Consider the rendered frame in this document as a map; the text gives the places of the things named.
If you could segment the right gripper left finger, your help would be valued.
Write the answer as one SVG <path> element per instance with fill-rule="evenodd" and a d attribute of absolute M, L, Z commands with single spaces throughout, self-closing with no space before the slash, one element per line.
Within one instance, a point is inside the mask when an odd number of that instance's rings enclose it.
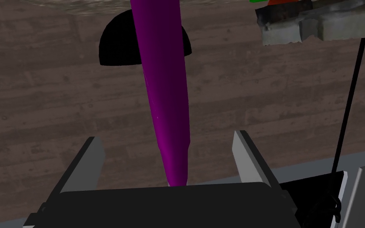
<path fill-rule="evenodd" d="M 105 160 L 105 151 L 99 137 L 89 137 L 69 166 L 70 174 L 60 192 L 88 191 L 97 188 Z"/>

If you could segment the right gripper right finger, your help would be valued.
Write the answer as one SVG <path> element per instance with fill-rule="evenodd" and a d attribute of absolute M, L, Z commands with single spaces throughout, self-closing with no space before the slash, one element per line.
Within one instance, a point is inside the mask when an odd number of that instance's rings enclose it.
<path fill-rule="evenodd" d="M 234 132 L 232 153 L 241 182 L 263 182 L 271 188 L 280 184 L 245 130 Z"/>

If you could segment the purple tapered bar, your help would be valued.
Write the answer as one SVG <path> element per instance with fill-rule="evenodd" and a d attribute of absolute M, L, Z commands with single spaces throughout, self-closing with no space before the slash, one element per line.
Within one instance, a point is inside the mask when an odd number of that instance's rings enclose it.
<path fill-rule="evenodd" d="M 185 186 L 190 124 L 179 0 L 130 3 L 167 182 Z"/>

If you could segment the black dome shape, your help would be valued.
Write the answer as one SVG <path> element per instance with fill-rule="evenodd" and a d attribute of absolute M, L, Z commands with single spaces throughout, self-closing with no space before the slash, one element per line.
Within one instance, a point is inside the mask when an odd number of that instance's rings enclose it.
<path fill-rule="evenodd" d="M 177 0 L 133 0 L 130 10 L 108 23 L 99 42 L 101 65 L 142 65 L 149 76 L 183 74 L 191 53 Z"/>

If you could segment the grey and black frame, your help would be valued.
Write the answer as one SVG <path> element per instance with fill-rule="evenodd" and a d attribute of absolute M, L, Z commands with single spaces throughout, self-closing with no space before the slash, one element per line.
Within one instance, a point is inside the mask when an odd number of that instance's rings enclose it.
<path fill-rule="evenodd" d="M 281 167 L 272 169 L 272 174 L 293 198 L 300 223 L 330 188 L 342 203 L 338 228 L 365 228 L 365 152 L 341 156 L 334 175 L 329 173 L 333 161 L 327 158 Z"/>

